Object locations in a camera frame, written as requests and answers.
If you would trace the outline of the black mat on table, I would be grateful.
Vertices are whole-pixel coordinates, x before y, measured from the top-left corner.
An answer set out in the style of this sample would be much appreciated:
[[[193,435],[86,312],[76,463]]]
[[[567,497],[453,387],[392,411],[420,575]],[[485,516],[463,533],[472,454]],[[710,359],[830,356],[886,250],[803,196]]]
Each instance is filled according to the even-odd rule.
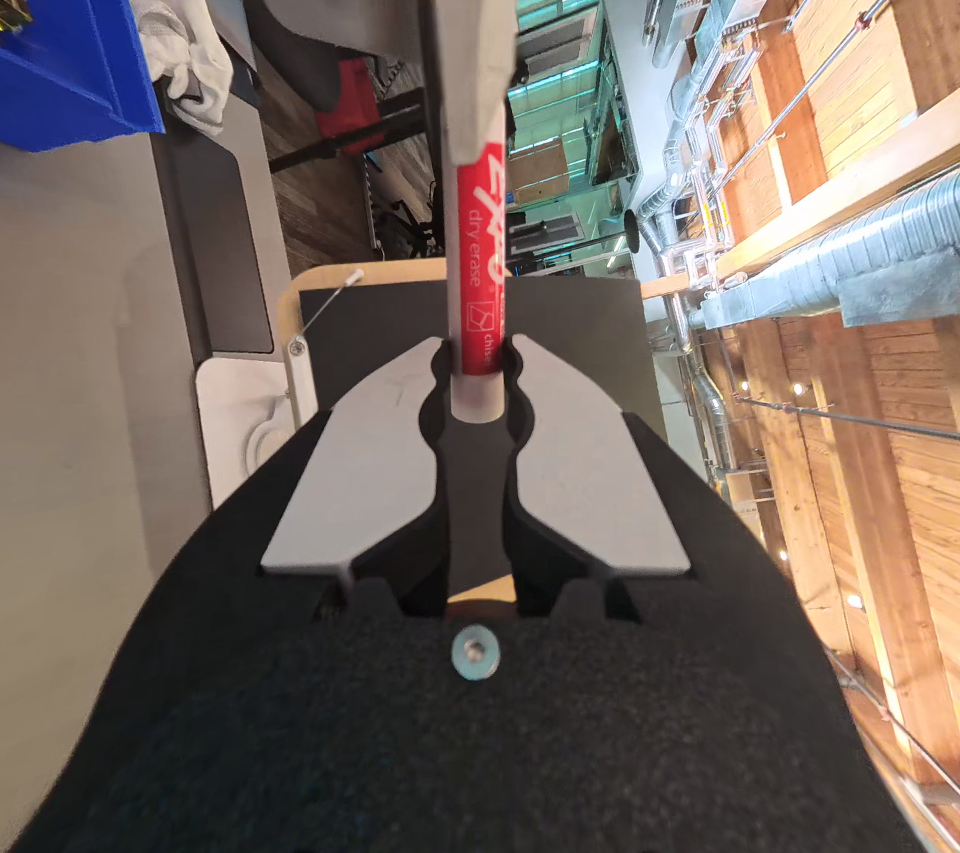
[[[194,366],[216,353],[270,355],[273,335],[234,154],[183,125],[150,134]]]

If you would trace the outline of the grey desk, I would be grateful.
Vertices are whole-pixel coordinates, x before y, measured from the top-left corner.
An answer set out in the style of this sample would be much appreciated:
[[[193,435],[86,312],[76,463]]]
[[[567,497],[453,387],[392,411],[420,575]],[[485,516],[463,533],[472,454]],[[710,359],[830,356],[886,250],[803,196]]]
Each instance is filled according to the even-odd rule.
[[[2,851],[212,507],[161,184],[146,132],[2,145]]]

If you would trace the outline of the white bar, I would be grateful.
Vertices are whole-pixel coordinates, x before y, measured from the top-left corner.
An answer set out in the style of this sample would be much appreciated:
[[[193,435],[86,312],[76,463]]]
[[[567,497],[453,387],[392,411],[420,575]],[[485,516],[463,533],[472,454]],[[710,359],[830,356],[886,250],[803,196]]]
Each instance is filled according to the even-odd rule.
[[[294,426],[306,425],[319,410],[313,368],[306,336],[293,336],[284,349],[284,364],[289,385]]]

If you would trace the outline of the black board with wooden rim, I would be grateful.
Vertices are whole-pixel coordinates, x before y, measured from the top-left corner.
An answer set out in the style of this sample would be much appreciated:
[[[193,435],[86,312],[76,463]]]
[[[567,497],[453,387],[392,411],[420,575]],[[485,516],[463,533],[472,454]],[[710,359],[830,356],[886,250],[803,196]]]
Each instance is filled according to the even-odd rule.
[[[324,411],[403,350],[448,332],[443,259],[328,264],[291,283],[278,306],[283,347],[304,334]],[[594,380],[662,439],[666,426],[636,280],[550,277],[507,283],[507,331],[529,336]],[[440,437],[450,506],[451,595],[505,596],[502,497],[512,444],[505,417]]]

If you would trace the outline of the blue plastic bin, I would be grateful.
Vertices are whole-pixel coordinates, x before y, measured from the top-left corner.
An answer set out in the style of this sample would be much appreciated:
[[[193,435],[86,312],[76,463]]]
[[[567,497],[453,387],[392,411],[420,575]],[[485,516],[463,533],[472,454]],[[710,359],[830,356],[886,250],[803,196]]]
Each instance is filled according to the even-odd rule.
[[[26,0],[2,32],[1,141],[20,151],[164,132],[129,0]]]

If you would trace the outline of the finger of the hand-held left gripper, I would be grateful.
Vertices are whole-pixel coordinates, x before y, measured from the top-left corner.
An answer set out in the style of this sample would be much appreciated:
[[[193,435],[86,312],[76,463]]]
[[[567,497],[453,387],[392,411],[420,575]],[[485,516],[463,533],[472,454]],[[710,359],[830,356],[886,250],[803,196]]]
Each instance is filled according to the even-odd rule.
[[[478,160],[515,71],[518,0],[434,0],[451,160]]]

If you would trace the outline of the wide silver air duct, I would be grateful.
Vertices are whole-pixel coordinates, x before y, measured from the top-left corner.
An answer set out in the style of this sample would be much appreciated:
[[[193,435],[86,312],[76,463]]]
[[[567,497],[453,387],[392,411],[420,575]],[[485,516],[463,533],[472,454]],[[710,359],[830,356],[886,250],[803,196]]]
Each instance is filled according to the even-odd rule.
[[[818,235],[689,313],[697,330],[840,311],[846,327],[958,314],[959,172]]]

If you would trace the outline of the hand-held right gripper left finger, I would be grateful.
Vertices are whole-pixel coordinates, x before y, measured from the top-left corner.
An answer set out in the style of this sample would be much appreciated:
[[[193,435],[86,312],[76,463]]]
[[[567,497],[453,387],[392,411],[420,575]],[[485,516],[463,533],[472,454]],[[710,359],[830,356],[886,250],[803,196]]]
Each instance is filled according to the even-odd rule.
[[[449,343],[388,359],[334,403],[260,560],[265,582],[378,583],[409,617],[449,600],[450,503],[439,450]]]

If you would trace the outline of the red bin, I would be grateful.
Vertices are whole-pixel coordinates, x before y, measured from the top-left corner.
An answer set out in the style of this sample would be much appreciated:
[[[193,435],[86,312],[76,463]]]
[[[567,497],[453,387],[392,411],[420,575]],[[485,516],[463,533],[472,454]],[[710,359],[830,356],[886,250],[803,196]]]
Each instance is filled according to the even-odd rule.
[[[341,91],[331,111],[316,113],[320,139],[336,137],[375,125],[380,121],[369,66],[364,57],[342,59],[339,62]]]

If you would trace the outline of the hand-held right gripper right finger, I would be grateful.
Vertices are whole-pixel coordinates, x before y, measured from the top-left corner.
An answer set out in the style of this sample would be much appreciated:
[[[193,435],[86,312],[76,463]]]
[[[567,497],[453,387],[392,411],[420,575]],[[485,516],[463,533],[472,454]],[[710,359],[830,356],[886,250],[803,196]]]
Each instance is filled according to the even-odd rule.
[[[505,344],[505,552],[520,615],[545,617],[569,583],[672,580],[691,570],[632,419],[532,337]]]

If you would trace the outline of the white crumpled glove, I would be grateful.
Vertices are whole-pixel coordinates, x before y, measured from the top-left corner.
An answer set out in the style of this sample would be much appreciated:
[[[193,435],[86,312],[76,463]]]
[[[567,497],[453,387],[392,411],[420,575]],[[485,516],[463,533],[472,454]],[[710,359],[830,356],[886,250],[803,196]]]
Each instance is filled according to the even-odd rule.
[[[128,0],[152,82],[165,80],[174,115],[217,138],[234,66],[207,0]]]

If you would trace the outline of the red and white marker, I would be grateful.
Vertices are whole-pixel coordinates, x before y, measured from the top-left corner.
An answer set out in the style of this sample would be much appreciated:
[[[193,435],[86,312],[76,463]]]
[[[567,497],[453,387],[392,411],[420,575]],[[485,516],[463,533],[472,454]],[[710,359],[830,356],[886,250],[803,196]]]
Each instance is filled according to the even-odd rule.
[[[447,227],[451,412],[467,424],[504,410],[506,148],[489,137],[478,160],[453,173]]]

